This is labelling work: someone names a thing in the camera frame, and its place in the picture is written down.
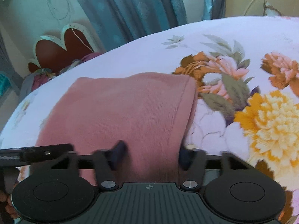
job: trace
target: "black mechanical device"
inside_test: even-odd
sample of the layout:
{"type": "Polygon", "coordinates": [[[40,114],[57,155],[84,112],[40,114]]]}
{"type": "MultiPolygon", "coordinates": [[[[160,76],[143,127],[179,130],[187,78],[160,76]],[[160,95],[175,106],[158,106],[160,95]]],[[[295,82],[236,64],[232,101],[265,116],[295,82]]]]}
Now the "black mechanical device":
{"type": "Polygon", "coordinates": [[[120,186],[113,171],[126,149],[120,141],[112,150],[92,155],[77,155],[67,144],[28,149],[27,158],[17,149],[15,157],[0,151],[2,167],[54,159],[13,190],[20,224],[280,223],[283,188],[231,153],[214,156],[181,147],[180,183],[120,186]],[[97,186],[81,178],[79,169],[94,169],[97,186]]]}

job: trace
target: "bed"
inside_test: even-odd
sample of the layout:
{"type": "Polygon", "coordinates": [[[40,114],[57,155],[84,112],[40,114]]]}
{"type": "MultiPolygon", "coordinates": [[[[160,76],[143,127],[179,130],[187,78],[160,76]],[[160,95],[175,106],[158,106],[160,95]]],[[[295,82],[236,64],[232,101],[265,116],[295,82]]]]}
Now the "bed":
{"type": "Polygon", "coordinates": [[[1,148],[34,146],[51,109],[79,77],[187,74],[202,94],[186,147],[231,151],[279,182],[287,197],[279,219],[299,223],[298,28],[298,18],[236,17],[132,41],[30,93],[4,127],[1,148]]]}

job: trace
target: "pillow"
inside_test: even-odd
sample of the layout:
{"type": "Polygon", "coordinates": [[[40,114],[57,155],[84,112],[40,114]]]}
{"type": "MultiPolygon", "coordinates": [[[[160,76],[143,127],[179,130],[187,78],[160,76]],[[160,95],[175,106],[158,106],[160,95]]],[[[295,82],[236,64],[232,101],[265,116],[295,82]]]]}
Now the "pillow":
{"type": "Polygon", "coordinates": [[[263,16],[283,16],[283,14],[273,7],[269,2],[264,1],[264,14],[263,16]]]}

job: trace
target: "orange flower print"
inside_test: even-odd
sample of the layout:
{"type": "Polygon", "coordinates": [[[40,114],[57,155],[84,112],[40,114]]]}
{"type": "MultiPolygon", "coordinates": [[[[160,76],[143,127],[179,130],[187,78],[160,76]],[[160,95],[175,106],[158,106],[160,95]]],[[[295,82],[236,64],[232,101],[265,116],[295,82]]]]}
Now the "orange flower print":
{"type": "Polygon", "coordinates": [[[299,97],[299,69],[297,61],[276,52],[266,54],[262,61],[261,68],[273,75],[269,77],[273,87],[283,89],[289,85],[293,93],[299,97]]]}
{"type": "Polygon", "coordinates": [[[29,177],[29,166],[21,166],[17,167],[17,169],[20,171],[20,174],[18,176],[18,182],[21,182],[27,177],[29,177]]]}
{"type": "Polygon", "coordinates": [[[206,85],[198,88],[199,93],[214,93],[229,100],[229,95],[225,89],[222,80],[219,80],[216,85],[206,85]]]}
{"type": "Polygon", "coordinates": [[[197,81],[199,93],[215,93],[229,99],[221,81],[221,73],[228,74],[234,79],[244,78],[249,72],[246,68],[237,68],[236,61],[229,56],[206,55],[200,52],[195,56],[189,55],[182,59],[181,66],[173,74],[185,74],[197,81]]]}

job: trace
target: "yellow flower print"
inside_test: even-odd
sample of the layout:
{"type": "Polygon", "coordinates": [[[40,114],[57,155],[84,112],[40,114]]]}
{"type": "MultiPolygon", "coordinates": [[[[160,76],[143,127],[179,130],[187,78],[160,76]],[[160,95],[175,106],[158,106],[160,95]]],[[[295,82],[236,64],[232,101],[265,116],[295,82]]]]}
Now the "yellow flower print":
{"type": "Polygon", "coordinates": [[[299,105],[279,90],[255,93],[248,103],[234,121],[250,139],[249,163],[264,160],[282,186],[299,188],[299,105]]]}

